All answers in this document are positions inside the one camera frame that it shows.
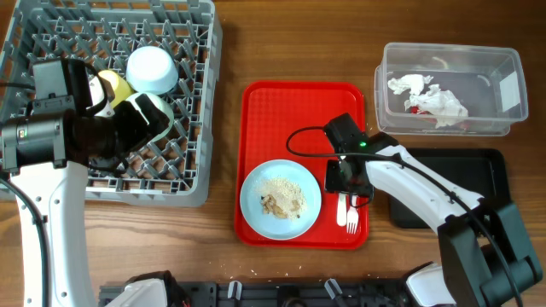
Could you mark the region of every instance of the red object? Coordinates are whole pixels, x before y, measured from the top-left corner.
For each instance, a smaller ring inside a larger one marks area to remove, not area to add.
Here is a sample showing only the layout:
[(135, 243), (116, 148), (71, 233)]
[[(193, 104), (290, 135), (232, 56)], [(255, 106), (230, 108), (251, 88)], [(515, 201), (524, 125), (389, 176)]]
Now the red object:
[[(242, 98), (234, 222), (235, 232), (243, 242), (252, 246), (355, 249), (366, 241), (367, 206), (358, 209), (360, 222), (356, 234), (347, 234), (346, 227), (336, 223), (338, 195), (323, 190), (328, 159), (298, 157), (286, 150), (287, 138), (295, 130), (324, 126), (343, 113), (349, 113), (364, 130), (363, 95), (352, 84), (258, 81), (247, 87)], [(334, 152), (319, 130), (295, 136), (291, 147), (303, 153)], [(241, 213), (239, 193), (245, 178), (256, 166), (272, 159), (300, 163), (313, 174), (321, 188), (322, 206), (317, 221), (307, 232), (291, 240), (271, 240), (257, 234)]]

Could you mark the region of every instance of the dish rack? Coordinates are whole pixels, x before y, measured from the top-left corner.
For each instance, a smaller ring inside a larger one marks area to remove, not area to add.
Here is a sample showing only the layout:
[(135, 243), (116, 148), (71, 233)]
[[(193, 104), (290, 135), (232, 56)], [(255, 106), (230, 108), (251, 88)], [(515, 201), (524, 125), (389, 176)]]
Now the dish rack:
[[(169, 134), (132, 153), (122, 177), (89, 172), (88, 200), (144, 206), (201, 206), (208, 196), (212, 102), (222, 28), (210, 0), (20, 0), (0, 54), (3, 82), (34, 85), (31, 65), (71, 58), (122, 77), (129, 55), (157, 46), (174, 59), (180, 79), (162, 96), (174, 113)], [(34, 91), (0, 89), (0, 124), (24, 114)], [(6, 188), (0, 197), (11, 198)]]

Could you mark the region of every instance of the wooden surface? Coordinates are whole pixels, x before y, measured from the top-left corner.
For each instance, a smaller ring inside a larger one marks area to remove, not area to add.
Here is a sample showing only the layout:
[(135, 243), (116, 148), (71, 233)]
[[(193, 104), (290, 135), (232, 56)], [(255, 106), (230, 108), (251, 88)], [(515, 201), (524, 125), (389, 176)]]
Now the wooden surface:
[[(245, 282), (326, 277), (399, 277), (439, 261), (430, 230), (402, 230), (388, 218), (386, 196), (370, 206), (368, 242), (354, 252), (245, 246), (233, 230), (239, 119), (243, 90), (255, 80), (324, 80), (355, 84), (366, 98), (367, 129), (377, 131), (374, 70), (389, 42), (512, 47), (525, 72), (530, 116), (505, 137), (401, 136), (406, 147), (497, 148), (511, 193), (546, 269), (546, 5), (516, 1), (225, 1), (216, 4), (224, 42), (214, 102), (209, 199), (201, 208), (164, 209), (88, 202), (90, 275), (100, 285), (169, 269), (179, 281)], [(0, 32), (13, 0), (0, 4)], [(0, 306), (23, 299), (20, 222), (0, 203)], [(543, 282), (523, 295), (546, 305)]]

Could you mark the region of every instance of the white label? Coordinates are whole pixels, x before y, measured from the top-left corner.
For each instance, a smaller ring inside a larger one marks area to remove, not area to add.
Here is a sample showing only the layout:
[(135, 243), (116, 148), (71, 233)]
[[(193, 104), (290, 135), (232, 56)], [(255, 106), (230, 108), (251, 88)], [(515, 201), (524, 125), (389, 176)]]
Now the white label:
[(510, 73), (509, 76), (501, 81), (501, 100), (503, 112), (520, 104), (520, 87), (516, 72)]

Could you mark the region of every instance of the light blue bowl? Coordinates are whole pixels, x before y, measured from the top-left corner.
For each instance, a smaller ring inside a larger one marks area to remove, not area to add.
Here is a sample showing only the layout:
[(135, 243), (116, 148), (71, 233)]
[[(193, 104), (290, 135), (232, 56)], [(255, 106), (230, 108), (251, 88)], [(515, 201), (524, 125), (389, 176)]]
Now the light blue bowl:
[[(307, 210), (299, 218), (280, 219), (273, 214), (264, 214), (260, 204), (263, 195), (258, 192), (259, 184), (275, 177), (287, 178), (301, 187)], [(243, 217), (254, 231), (272, 240), (290, 240), (309, 230), (317, 220), (321, 202), (321, 190), (314, 176), (302, 165), (284, 159), (268, 161), (256, 167), (248, 174), (241, 188)]]

